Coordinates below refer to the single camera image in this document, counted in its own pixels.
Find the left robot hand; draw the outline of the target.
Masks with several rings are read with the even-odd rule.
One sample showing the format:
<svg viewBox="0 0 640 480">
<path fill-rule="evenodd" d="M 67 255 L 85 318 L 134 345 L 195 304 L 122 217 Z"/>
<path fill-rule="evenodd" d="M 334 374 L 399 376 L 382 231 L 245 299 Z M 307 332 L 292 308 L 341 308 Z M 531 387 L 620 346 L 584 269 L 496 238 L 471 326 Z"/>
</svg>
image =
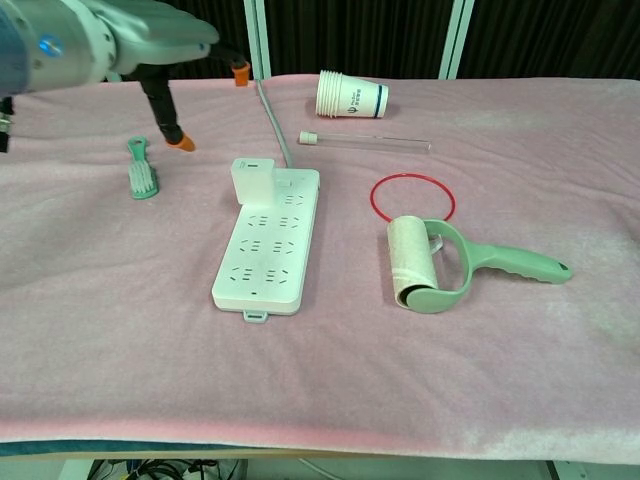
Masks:
<svg viewBox="0 0 640 480">
<path fill-rule="evenodd" d="M 225 62 L 235 84 L 246 86 L 251 66 L 234 46 L 223 42 L 210 23 L 161 1 L 87 1 L 109 28 L 116 44 L 111 70 L 140 83 L 165 142 L 186 152 L 194 142 L 178 123 L 169 87 L 171 69 L 205 58 Z"/>
</svg>

